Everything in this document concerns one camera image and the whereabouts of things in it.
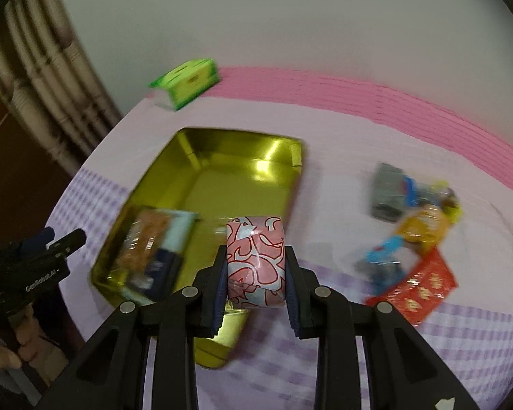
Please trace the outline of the person hand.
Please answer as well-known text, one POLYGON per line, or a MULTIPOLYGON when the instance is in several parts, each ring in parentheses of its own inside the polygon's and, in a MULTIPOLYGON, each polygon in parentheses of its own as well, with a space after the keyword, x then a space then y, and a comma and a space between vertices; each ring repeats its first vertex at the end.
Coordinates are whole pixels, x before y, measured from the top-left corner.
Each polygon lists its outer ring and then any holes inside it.
POLYGON ((47 336, 32 304, 0 321, 0 385, 36 405, 68 365, 58 342, 47 336))

